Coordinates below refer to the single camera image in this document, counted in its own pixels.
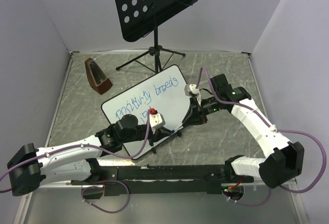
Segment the blue capped whiteboard marker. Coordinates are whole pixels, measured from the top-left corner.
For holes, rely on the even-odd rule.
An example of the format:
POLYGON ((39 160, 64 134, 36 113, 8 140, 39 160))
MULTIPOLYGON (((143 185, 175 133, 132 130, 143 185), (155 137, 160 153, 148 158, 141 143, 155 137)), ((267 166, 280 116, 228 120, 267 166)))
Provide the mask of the blue capped whiteboard marker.
POLYGON ((182 125, 179 126, 179 127, 177 127, 177 128, 175 129, 175 132, 178 132, 178 131, 181 130, 181 129, 183 129, 183 126, 182 126, 182 125))

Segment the white rectangular whiteboard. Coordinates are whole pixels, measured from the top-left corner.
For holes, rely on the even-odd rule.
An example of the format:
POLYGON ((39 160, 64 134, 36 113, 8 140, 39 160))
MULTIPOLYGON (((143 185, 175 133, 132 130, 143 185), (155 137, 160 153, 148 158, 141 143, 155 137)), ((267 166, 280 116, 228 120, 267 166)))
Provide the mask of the white rectangular whiteboard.
POLYGON ((163 115, 164 127, 175 130, 182 125, 190 106, 189 97, 184 92, 186 84, 179 67, 172 65, 103 102, 101 110, 110 124, 124 115, 134 115, 142 125, 147 122, 147 110, 154 108, 163 115))

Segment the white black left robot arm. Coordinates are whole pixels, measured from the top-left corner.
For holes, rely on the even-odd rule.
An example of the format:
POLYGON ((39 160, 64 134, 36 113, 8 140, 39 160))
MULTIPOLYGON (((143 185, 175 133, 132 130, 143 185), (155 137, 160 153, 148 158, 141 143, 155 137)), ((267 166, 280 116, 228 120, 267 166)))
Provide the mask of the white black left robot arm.
POLYGON ((150 114, 146 124, 139 124, 134 115, 124 115, 108 128, 80 141, 55 147, 36 148, 33 143, 23 145, 7 164, 13 196, 35 191, 44 184, 65 180, 99 182, 102 172, 90 166, 90 160, 105 155, 117 156, 125 143, 142 141, 143 146, 171 136, 161 114, 150 114))

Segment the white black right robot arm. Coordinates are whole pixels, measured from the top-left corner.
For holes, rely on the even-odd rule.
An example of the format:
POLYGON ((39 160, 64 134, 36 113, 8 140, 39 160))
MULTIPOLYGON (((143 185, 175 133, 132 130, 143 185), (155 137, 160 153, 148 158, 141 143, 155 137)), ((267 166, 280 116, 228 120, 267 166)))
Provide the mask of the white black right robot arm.
POLYGON ((262 114, 251 95, 243 87, 233 88, 224 74, 212 77, 213 96, 202 99, 195 84, 185 86, 190 107, 182 126, 203 125, 207 116, 219 110, 227 110, 250 132, 260 146, 264 158, 237 155, 225 161, 224 175, 230 182, 242 176, 260 178, 274 189, 302 173, 304 147, 292 143, 281 134, 262 114))

